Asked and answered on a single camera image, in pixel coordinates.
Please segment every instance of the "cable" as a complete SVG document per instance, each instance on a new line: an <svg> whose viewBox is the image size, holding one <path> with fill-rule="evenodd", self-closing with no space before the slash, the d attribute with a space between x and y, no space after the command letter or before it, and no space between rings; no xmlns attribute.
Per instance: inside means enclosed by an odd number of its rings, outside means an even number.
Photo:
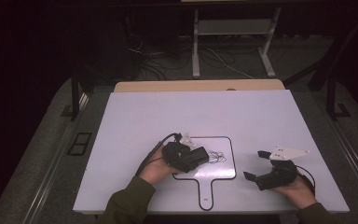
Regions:
<svg viewBox="0 0 358 224"><path fill-rule="evenodd" d="M260 48L262 48L262 46L260 47L257 47L256 49L251 49L251 50L247 50L247 51L244 51L244 52L237 52L237 50L239 49L248 49L249 47L241 47L241 48L235 48L235 52L231 52L229 50L226 50L227 48L231 48L233 47L234 45L236 45L236 43L238 42L238 40L241 39L241 35L230 35L228 38L234 38L233 41L231 41L231 43L229 43L228 45L226 46L222 46L220 43L220 39L221 37L219 36L217 38L217 41L216 41L216 46L219 48L219 50L215 50L214 52L222 52L222 53L226 53L226 54L229 54L230 56L232 56L233 54L249 54L249 53L255 53L255 52L258 52L258 50ZM200 48L207 48L206 46L208 46L209 44L203 44L204 46L202 46L202 44L200 43Z"/></svg>
<svg viewBox="0 0 358 224"><path fill-rule="evenodd" d="M159 75L161 75L161 76L164 78L164 80L168 80L167 77L164 75L164 73L161 72L161 71L159 71L156 67L154 67L154 66L152 66L152 65L149 65L149 64L147 64L147 63L144 63L144 66L145 66L145 68L148 69L149 71L153 71L152 69L154 69L154 71L156 72L156 74L158 74L158 77L159 77Z"/></svg>
<svg viewBox="0 0 358 224"><path fill-rule="evenodd" d="M144 79L144 81L146 81L145 74L146 74L146 71L145 71L145 70L141 70L140 75L141 75L141 77Z"/></svg>
<svg viewBox="0 0 358 224"><path fill-rule="evenodd" d="M152 161L148 162L146 165L148 165L148 164L152 163L153 161L158 161L158 160L161 160L161 159L162 159L162 157L157 158L157 159L153 159Z"/></svg>
<svg viewBox="0 0 358 224"><path fill-rule="evenodd" d="M209 155L208 163L210 163L210 164L215 164L218 162L225 162L227 160L225 157L225 154L223 152L208 150L208 155Z"/></svg>
<svg viewBox="0 0 358 224"><path fill-rule="evenodd" d="M251 79L254 79L253 77L249 76L248 74L243 73L243 72L241 72L241 71L238 71L238 70L235 69L235 68L230 67L230 66L229 66L228 64L226 64L225 61L223 61L223 60L219 57L219 55L216 54L213 50L211 50L211 49L207 49L207 50L209 50L210 52L212 52L227 68L233 70L234 72L238 72L238 73L240 73L240 74L246 75L247 77L249 77L249 78L251 78Z"/></svg>
<svg viewBox="0 0 358 224"><path fill-rule="evenodd" d="M273 66L277 61L279 61L279 60L289 51L289 49L292 48L292 46L293 46L296 42L297 42L297 38L295 38L295 40L292 41L292 43L290 44L289 48L287 48L287 49L284 51L284 53L282 53L282 54L279 56L278 59L276 59L273 63L270 64L269 69L268 69L268 71L267 71L267 74L268 74L269 71L271 70L272 66Z"/></svg>
<svg viewBox="0 0 358 224"><path fill-rule="evenodd" d="M140 53L140 54L146 56L145 53L142 52L142 51L139 51L139 50L136 50L136 49L129 49L129 50L132 51L132 52ZM151 53L147 53L147 56L151 55L151 54L155 54L155 55L157 55L157 54L165 54L165 52L151 52Z"/></svg>
<svg viewBox="0 0 358 224"><path fill-rule="evenodd" d="M180 65L179 67L175 67L175 68L167 67L167 66L165 66L165 65L163 65L163 64L161 64L161 63L155 62L155 61L153 61L153 60L148 60L147 62L155 63L155 64L157 64L158 66L160 66L160 67L163 68L163 69L167 69L167 70L179 70L179 69L185 68L185 67L188 65L188 63L190 62L190 59L191 59L191 54L189 54L189 56L187 57L185 64Z"/></svg>
<svg viewBox="0 0 358 224"><path fill-rule="evenodd" d="M200 59L202 59L202 61L206 64L208 64L209 66L213 67L213 68L226 68L223 64L221 66L216 66L214 64L208 63L205 58L208 58L207 56L205 56L201 51L199 51L199 57Z"/></svg>
<svg viewBox="0 0 358 224"><path fill-rule="evenodd" d="M207 52L210 52L210 49L208 49L208 48L199 48L199 49L200 49L199 52L201 52L201 51L204 50L204 49L208 50ZM224 53L224 54L228 55L228 56L231 58L231 61L227 62L226 60L223 60L223 59L222 59L226 64L233 64L233 63L235 63L235 61L236 61L236 60L235 60L235 57L234 57L231 53L228 53L228 52L222 51L222 50L218 50L218 51L213 50L213 51L214 51L215 53L216 53L216 52L220 52L220 53ZM204 57L207 58L207 59L210 59L210 60L219 62L219 63L222 62L221 60L215 59L215 55L213 55L213 57L208 57L208 56L204 56Z"/></svg>
<svg viewBox="0 0 358 224"><path fill-rule="evenodd" d="M297 168L300 168L301 170L305 171L308 173L308 175L310 176L310 178L312 178L312 182L313 182L313 189L315 190L316 189L316 182L315 182L315 178L313 178L313 175L306 169L304 169L303 167L301 166L296 166Z"/></svg>
<svg viewBox="0 0 358 224"><path fill-rule="evenodd" d="M157 80L160 81L160 77L159 77L158 73L156 73L155 71L151 70L151 69L148 68L148 67L141 66L141 68L143 68L143 69L145 69L145 70L151 72L151 73L157 78Z"/></svg>
<svg viewBox="0 0 358 224"><path fill-rule="evenodd" d="M138 49L136 49L136 50L140 50L142 48L142 46L144 45L144 41L142 40L142 38L140 36L134 35L134 34L132 34L130 36L135 36L135 37L137 37L139 39L140 44L139 44Z"/></svg>

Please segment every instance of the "dark green sleeve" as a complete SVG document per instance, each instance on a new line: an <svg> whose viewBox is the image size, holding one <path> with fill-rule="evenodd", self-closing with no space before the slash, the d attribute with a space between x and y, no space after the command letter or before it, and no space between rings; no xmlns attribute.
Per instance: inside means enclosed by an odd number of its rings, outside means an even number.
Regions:
<svg viewBox="0 0 358 224"><path fill-rule="evenodd" d="M142 223L147 206L156 190L142 178L135 176L130 184L110 198L97 224Z"/></svg>
<svg viewBox="0 0 358 224"><path fill-rule="evenodd" d="M331 215L321 203L310 205L297 214L301 224L339 224L333 215Z"/></svg>

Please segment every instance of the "right hand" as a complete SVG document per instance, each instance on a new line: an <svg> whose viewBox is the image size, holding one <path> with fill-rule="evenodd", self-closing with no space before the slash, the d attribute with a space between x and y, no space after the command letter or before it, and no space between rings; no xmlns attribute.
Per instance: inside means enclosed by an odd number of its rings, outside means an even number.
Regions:
<svg viewBox="0 0 358 224"><path fill-rule="evenodd" d="M143 171L139 174L143 180L147 181L151 185L156 185L161 182L167 175L173 173L181 173L176 170L172 166L168 165L162 156L162 148L161 146L155 154L150 158L150 163L148 163Z"/></svg>
<svg viewBox="0 0 358 224"><path fill-rule="evenodd" d="M305 181L299 176L293 183L272 190L285 195L298 209L304 209L318 202Z"/></svg>

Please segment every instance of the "black cable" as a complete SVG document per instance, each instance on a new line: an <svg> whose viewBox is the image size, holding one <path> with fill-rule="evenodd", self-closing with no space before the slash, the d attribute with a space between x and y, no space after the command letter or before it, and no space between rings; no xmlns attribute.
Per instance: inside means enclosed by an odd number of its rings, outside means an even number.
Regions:
<svg viewBox="0 0 358 224"><path fill-rule="evenodd" d="M151 72L153 75L155 75L155 77L158 79L158 81L160 81L160 76L158 73L156 73L155 71L153 71L152 69L148 68L148 67L145 67L145 66L141 66L141 68Z"/></svg>
<svg viewBox="0 0 358 224"><path fill-rule="evenodd" d="M260 47L257 47L256 49L251 49L251 50L247 50L247 51L244 51L244 52L231 52L231 51L229 51L229 50L226 50L227 48L231 48L231 47L233 47L237 42L238 42L238 40L239 39L241 39L241 35L231 35L231 38L232 38L232 36L234 36L234 41L232 41L230 44L228 44L227 46L222 46L222 45L220 45L220 40L218 39L217 40L217 47L219 48L218 50L215 50L214 52L216 52L216 53L226 53L226 54L229 54L229 55L233 55L233 54L249 54L249 53L254 53L254 52L258 52L258 50L260 49L260 48L262 48L262 46L260 46ZM200 46L200 48L208 48L208 44L205 44L205 46L206 47L203 47L202 46L202 44L201 43L199 43L199 46ZM242 47L242 48L235 48L235 50L239 50L239 49L248 49L249 47Z"/></svg>
<svg viewBox="0 0 358 224"><path fill-rule="evenodd" d="M272 68L273 66L275 66L275 63L276 63L277 61L279 61L280 59L283 58L283 56L293 47L293 45L294 45L296 42L297 42L297 38L295 38L295 40L292 41L292 43L290 44L289 48L287 48L287 49L284 51L284 53L282 53L282 54L279 56L278 59L276 59L274 62L271 62L271 65L269 66L269 69L268 69L267 73L271 70L271 68Z"/></svg>
<svg viewBox="0 0 358 224"><path fill-rule="evenodd" d="M147 164L145 164L145 166L148 165L148 164L150 164L150 163L152 163L153 161L158 161L158 160L161 160L161 159L162 159L162 157L157 158L157 159L153 159L152 161L150 161L150 162L148 162Z"/></svg>
<svg viewBox="0 0 358 224"><path fill-rule="evenodd" d="M141 77L144 79L144 81L146 81L145 74L146 74L146 71L145 71L145 70L141 70L141 71L140 71L140 75L141 75Z"/></svg>
<svg viewBox="0 0 358 224"><path fill-rule="evenodd" d="M315 178L313 178L313 175L306 169L304 169L301 166L296 166L297 168L300 168L301 170L305 171L308 173L308 175L310 176L310 178L312 178L312 182L313 182L313 189L316 189L316 182L315 182Z"/></svg>
<svg viewBox="0 0 358 224"><path fill-rule="evenodd" d="M199 57L201 58L201 60L202 60L204 63L206 63L207 65L209 65L209 66L211 66L211 67L214 67L214 68L226 68L225 65L216 66L216 65L214 65L214 64L211 64L211 63L206 62L204 58L207 58L207 56L205 56L205 55L204 55L203 53L201 53L201 52L199 52Z"/></svg>
<svg viewBox="0 0 358 224"><path fill-rule="evenodd" d="M164 80L167 80L167 77L164 75L164 73L158 70L156 67L147 63L144 63L144 66L147 67L149 71L152 71L154 69L154 71L158 74L158 76L161 75L164 78Z"/></svg>
<svg viewBox="0 0 358 224"><path fill-rule="evenodd" d="M226 63L226 64L232 64L232 63L235 63L235 61L236 61L236 60L235 60L235 57L234 57L231 53L228 53L228 52L226 52L226 51L222 51L222 50L216 51L216 50L213 50L213 49L208 49L208 48L202 48L202 47L200 47L200 48L199 48L199 53L200 53L200 51L202 51L202 50L206 50L207 52L209 52L210 54L213 55L213 57L205 56L207 59L210 59L210 60L213 60L213 61L216 61L216 62L220 62L220 63L221 63L220 60L215 59L216 55L214 55L213 52L214 52L214 53L219 52L219 53L223 53L223 54L229 55L229 56L231 57L231 59L232 59L231 61L227 62L226 60L222 59L222 60L224 61L224 63Z"/></svg>
<svg viewBox="0 0 358 224"><path fill-rule="evenodd" d="M220 40L221 37L222 37L221 35L218 36L218 37L217 37L217 42L216 42L217 47L220 48L220 49L221 49L221 48L227 49L227 48L230 48L230 47L234 46L234 44L237 43L237 41L241 38L240 35L230 35L230 36L228 36L228 38L234 38L234 40L231 41L231 43L229 43L228 45L222 46L222 45L220 45L220 43L222 42L222 41Z"/></svg>
<svg viewBox="0 0 358 224"><path fill-rule="evenodd" d="M190 59L191 59L191 54L189 54L189 56L187 57L185 64L180 65L179 67L175 67L175 68L167 67L167 66L165 66L165 65L163 65L163 64L161 64L161 63L155 62L155 61L153 61L153 60L149 60L149 62L155 63L155 64L157 64L158 66L160 66L160 67L163 68L163 69L167 69L167 70L179 70L179 69L185 68L185 67L188 65L188 63L190 62Z"/></svg>
<svg viewBox="0 0 358 224"><path fill-rule="evenodd" d="M145 157L145 159L141 162L141 164L138 167L138 170L136 171L135 175L138 176L143 169L146 167L146 165L149 163L150 158L152 158L152 156L155 154L155 152L162 146L162 144L164 144L165 141L167 141L167 139L169 139L170 137L174 136L175 141L180 141L180 139L182 138L182 135L179 133L171 133L170 135L166 136L164 139L162 139L161 141L159 141L157 143L157 145L147 154L147 156Z"/></svg>

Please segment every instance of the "white table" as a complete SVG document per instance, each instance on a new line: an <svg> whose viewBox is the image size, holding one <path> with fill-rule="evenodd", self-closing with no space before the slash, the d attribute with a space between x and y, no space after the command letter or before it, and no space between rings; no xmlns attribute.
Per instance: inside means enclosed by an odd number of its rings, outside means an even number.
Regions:
<svg viewBox="0 0 358 224"><path fill-rule="evenodd" d="M169 133L227 136L236 178L213 182L213 208L199 206L196 181L169 176L156 186L150 214L278 214L295 208L278 193L260 191L242 172L270 172L258 150L276 145L309 150L294 160L316 179L317 199L330 212L349 211L290 91L113 92L79 189L74 210L101 214L112 193L124 189L140 162Z"/></svg>

